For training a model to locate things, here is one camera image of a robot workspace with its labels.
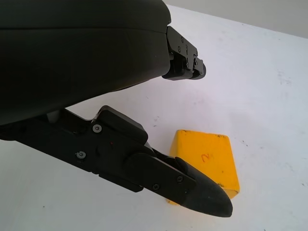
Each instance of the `yellow block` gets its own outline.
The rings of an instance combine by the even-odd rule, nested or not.
[[[210,177],[223,188],[230,199],[240,192],[227,136],[178,130],[171,145],[170,156],[180,157]]]

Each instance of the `red marking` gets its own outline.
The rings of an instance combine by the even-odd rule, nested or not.
[[[202,161],[203,161],[203,162],[205,162],[204,157],[206,157],[207,159],[210,159],[210,156],[209,156],[208,153],[207,153],[207,154],[202,154],[202,155],[201,155],[201,158],[202,158]]]

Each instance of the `white wall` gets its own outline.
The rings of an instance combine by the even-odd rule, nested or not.
[[[237,22],[308,38],[307,0],[163,0]]]
[[[110,105],[168,153],[177,129],[229,136],[241,192],[216,218],[132,193],[16,142],[0,141],[1,231],[304,231],[308,220],[308,39],[170,7],[207,66],[198,81],[156,78],[71,107]]]

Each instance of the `screw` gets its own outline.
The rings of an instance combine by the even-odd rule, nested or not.
[[[182,183],[182,182],[183,182],[183,176],[178,176],[177,182],[178,182],[178,183]]]
[[[86,153],[83,151],[80,151],[78,153],[75,153],[78,159],[84,159],[86,157]]]
[[[154,184],[153,187],[152,187],[152,189],[153,189],[154,191],[159,190],[159,184]]]
[[[100,133],[100,132],[102,131],[102,126],[99,125],[99,124],[96,124],[96,125],[93,126],[92,129],[93,129],[93,131],[94,131],[95,133]]]

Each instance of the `black rubber tip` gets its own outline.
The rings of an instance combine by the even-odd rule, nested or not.
[[[228,218],[232,215],[233,206],[224,190],[209,177],[176,157],[176,161],[185,170],[188,176],[197,182],[196,187],[187,193],[186,200],[181,206],[191,210]]]

